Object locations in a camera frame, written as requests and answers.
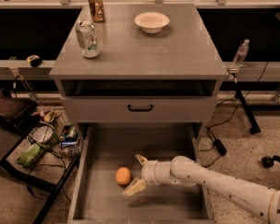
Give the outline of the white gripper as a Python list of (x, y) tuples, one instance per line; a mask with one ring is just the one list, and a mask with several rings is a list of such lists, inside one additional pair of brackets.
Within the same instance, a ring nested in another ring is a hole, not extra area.
[(141, 178), (135, 178), (122, 192), (124, 197), (131, 197), (144, 190), (147, 186), (159, 186), (172, 182), (171, 165), (169, 161), (149, 161), (146, 157), (136, 154), (136, 159), (142, 166)]

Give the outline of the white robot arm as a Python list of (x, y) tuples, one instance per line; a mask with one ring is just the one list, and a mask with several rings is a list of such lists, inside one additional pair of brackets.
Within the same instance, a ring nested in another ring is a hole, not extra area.
[(146, 187), (172, 185), (206, 187), (235, 205), (258, 217), (266, 224), (280, 224), (280, 190), (224, 175), (202, 167), (185, 156), (171, 161), (149, 161), (136, 154), (141, 165), (141, 175), (123, 191), (125, 197), (133, 196)]

